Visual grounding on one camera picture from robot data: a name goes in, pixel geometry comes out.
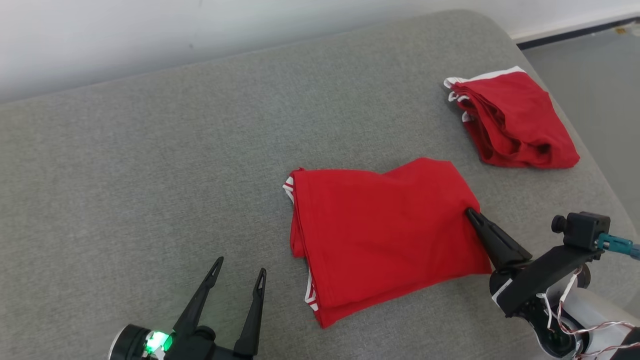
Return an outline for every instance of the gray table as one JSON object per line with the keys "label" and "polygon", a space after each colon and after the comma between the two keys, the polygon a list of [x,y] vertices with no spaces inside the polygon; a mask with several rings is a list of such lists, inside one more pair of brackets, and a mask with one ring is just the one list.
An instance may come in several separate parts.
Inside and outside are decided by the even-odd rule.
{"label": "gray table", "polygon": [[[495,23],[453,11],[0,106],[0,357],[102,359],[127,323],[169,331],[218,256],[202,322],[232,347],[268,270],[260,358],[541,356],[488,276],[432,286],[321,330],[289,250],[290,170],[452,161],[484,213],[535,256],[553,215],[636,233],[573,127],[569,170],[482,164],[442,80],[519,65]],[[593,291],[625,306],[637,264],[604,256]]]}

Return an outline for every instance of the glowing green led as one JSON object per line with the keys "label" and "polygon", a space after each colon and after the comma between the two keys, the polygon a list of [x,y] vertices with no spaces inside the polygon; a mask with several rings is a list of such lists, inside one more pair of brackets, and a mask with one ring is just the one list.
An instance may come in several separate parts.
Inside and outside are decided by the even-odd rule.
{"label": "glowing green led", "polygon": [[160,331],[154,331],[149,340],[147,340],[145,350],[147,353],[153,354],[160,346],[162,346],[163,350],[167,351],[172,343],[173,340],[171,339],[171,336]]}

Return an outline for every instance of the red fabric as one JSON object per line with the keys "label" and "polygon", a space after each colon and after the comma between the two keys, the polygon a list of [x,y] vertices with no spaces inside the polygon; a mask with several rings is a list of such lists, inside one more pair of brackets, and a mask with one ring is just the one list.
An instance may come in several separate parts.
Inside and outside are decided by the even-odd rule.
{"label": "red fabric", "polygon": [[486,163],[500,167],[573,167],[580,156],[546,91],[526,72],[455,83],[473,120],[465,127]]}
{"label": "red fabric", "polygon": [[309,264],[322,328],[438,282],[491,272],[465,216],[479,204],[448,161],[419,158],[386,174],[291,176],[291,249]]}

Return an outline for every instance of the red cloth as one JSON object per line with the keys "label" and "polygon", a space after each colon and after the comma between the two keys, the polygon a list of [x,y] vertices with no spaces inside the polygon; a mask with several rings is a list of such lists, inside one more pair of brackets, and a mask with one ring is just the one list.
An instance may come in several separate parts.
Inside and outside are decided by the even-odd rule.
{"label": "red cloth", "polygon": [[515,67],[477,78],[445,85],[468,114],[464,125],[485,163],[570,168],[580,160],[548,93],[526,72]]}
{"label": "red cloth", "polygon": [[300,169],[291,177],[291,249],[307,259],[322,328],[438,282],[491,272],[465,216],[479,204],[448,161],[419,158],[386,174]]}

